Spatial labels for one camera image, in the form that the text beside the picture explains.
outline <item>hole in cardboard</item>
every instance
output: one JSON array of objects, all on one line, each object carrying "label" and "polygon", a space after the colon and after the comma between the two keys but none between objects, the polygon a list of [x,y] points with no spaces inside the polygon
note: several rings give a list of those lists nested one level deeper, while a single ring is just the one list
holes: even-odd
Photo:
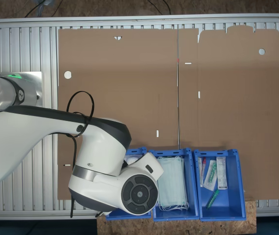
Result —
[{"label": "hole in cardboard", "polygon": [[260,55],[264,55],[266,53],[265,49],[261,48],[259,49],[259,54]]},{"label": "hole in cardboard", "polygon": [[65,71],[64,76],[65,76],[65,79],[70,79],[70,78],[72,78],[72,73],[70,71]]}]

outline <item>blue plastic bin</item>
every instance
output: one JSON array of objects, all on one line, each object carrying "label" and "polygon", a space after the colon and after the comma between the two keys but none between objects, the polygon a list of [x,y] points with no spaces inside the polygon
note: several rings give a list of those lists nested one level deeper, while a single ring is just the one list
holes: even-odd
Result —
[{"label": "blue plastic bin", "polygon": [[[129,149],[126,152],[126,155],[145,155],[147,153],[147,149],[145,147]],[[107,220],[118,220],[118,219],[149,219],[151,218],[151,212],[148,212],[143,215],[131,215],[121,209],[116,209],[106,216]]]},{"label": "blue plastic bin", "polygon": [[192,151],[189,148],[179,150],[167,150],[167,151],[154,151],[150,150],[156,158],[159,156],[182,156],[184,159],[184,179],[186,186],[187,200],[189,203],[188,210],[173,210],[173,211],[161,211],[159,204],[153,208],[154,221],[168,221],[168,220],[188,220],[199,219],[198,203],[196,196],[196,186],[194,177],[194,167],[192,159]]},{"label": "blue plastic bin", "polygon": [[[213,194],[206,188],[200,187],[200,169],[198,168],[198,157],[206,157],[206,167],[204,180],[207,175],[210,160],[216,157],[226,157],[226,172],[228,189],[220,190],[213,205],[209,210],[206,204]],[[236,149],[223,151],[193,151],[194,167],[196,172],[197,193],[199,215],[201,221],[225,221],[225,220],[246,220],[244,190],[242,183],[241,165],[239,162],[238,151]]]}]

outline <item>black cable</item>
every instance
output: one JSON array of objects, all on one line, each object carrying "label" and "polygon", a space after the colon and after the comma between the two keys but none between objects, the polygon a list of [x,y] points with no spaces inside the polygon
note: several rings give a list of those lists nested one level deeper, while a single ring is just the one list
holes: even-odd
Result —
[{"label": "black cable", "polygon": [[[74,165],[75,165],[76,149],[77,149],[77,144],[76,144],[75,138],[76,138],[76,137],[79,137],[80,135],[82,135],[82,134],[84,133],[84,131],[86,130],[87,126],[89,125],[89,122],[92,120],[92,117],[93,117],[93,114],[94,114],[94,99],[93,99],[93,97],[92,97],[91,94],[89,94],[88,92],[85,92],[85,91],[76,92],[76,93],[74,93],[74,94],[71,96],[71,98],[70,98],[70,100],[69,100],[69,102],[68,102],[68,105],[67,105],[67,112],[69,112],[70,104],[71,104],[73,98],[74,98],[77,94],[79,94],[79,93],[81,93],[81,92],[84,92],[84,93],[88,94],[88,95],[90,96],[90,98],[91,98],[91,101],[92,101],[92,110],[91,110],[91,114],[90,114],[89,118],[87,118],[87,116],[85,116],[84,114],[82,114],[82,113],[80,113],[80,112],[74,112],[75,114],[80,114],[80,115],[82,115],[82,116],[84,117],[84,119],[85,119],[85,126],[83,127],[83,130],[82,130],[78,135],[76,135],[76,136],[70,135],[69,133],[61,133],[61,132],[55,132],[55,133],[53,133],[53,134],[62,134],[62,135],[66,135],[67,137],[72,138],[72,140],[73,140],[73,142],[74,142],[74,155],[73,155],[72,170],[73,170]],[[71,212],[70,212],[70,218],[73,217],[74,201],[75,201],[75,200],[74,200],[73,196],[71,195]]]},{"label": "black cable", "polygon": [[60,5],[61,5],[62,2],[63,2],[63,0],[60,1],[60,3],[59,3],[59,5],[58,5],[57,9],[55,10],[55,12],[52,14],[51,17],[53,17],[53,16],[56,14],[56,12],[58,11],[58,9],[59,9],[59,7],[60,7]]},{"label": "black cable", "polygon": [[33,226],[32,228],[25,234],[25,235],[29,235],[31,234],[31,232],[34,230],[34,228],[36,227],[36,225],[39,223],[39,221],[37,221]]},{"label": "black cable", "polygon": [[163,13],[161,13],[160,12],[160,10],[150,1],[150,0],[147,0],[147,1],[149,1],[150,2],[150,4],[152,4],[156,9],[157,9],[157,11],[160,13],[160,14],[162,14],[163,15]]},{"label": "black cable", "polygon": [[164,3],[167,5],[167,7],[168,7],[168,9],[169,9],[169,13],[171,14],[171,9],[170,9],[168,3],[167,3],[165,0],[163,0],[163,1],[164,1]]},{"label": "black cable", "polygon": [[29,14],[31,14],[31,12],[32,12],[34,9],[36,9],[39,5],[41,5],[42,3],[44,3],[44,1],[46,1],[46,0],[43,0],[43,1],[41,1],[39,4],[37,4],[36,6],[34,6],[34,7],[32,8],[32,10],[30,10],[30,11],[27,13],[27,15],[24,16],[24,18],[26,18]]}]

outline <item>brown cardboard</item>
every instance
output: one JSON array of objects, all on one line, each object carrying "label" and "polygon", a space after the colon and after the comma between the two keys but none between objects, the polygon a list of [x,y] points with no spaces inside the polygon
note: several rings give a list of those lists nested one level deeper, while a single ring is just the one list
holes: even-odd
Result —
[{"label": "brown cardboard", "polygon": [[[58,109],[65,111],[70,97],[84,90],[95,100],[94,117],[127,125],[130,148],[177,148],[177,37],[175,30],[60,30]],[[64,78],[65,71],[71,79]],[[89,97],[78,94],[70,111],[89,115],[90,109]],[[72,162],[69,145],[71,139],[58,138],[58,164]],[[58,199],[70,199],[65,193],[70,175],[58,168],[64,175]]]},{"label": "brown cardboard", "polygon": [[[86,90],[95,117],[122,121],[131,147],[147,149],[177,148],[179,114],[181,148],[237,148],[246,193],[279,199],[279,32],[241,25],[197,39],[198,29],[60,30],[59,110]],[[70,111],[90,108],[79,94]],[[70,199],[70,172],[60,164],[72,163],[72,145],[59,137],[58,199]]]},{"label": "brown cardboard", "polygon": [[[195,32],[189,32],[188,41],[181,40],[185,37],[181,31],[181,147],[237,148],[244,190],[254,198],[278,199],[279,32],[254,32],[249,26],[229,27],[227,33],[206,30],[197,44]],[[197,58],[187,58],[192,65],[185,65],[185,55],[181,59],[190,53],[187,44],[197,45]],[[265,49],[264,55],[259,54],[260,48]],[[189,72],[182,75],[181,70]]]}]

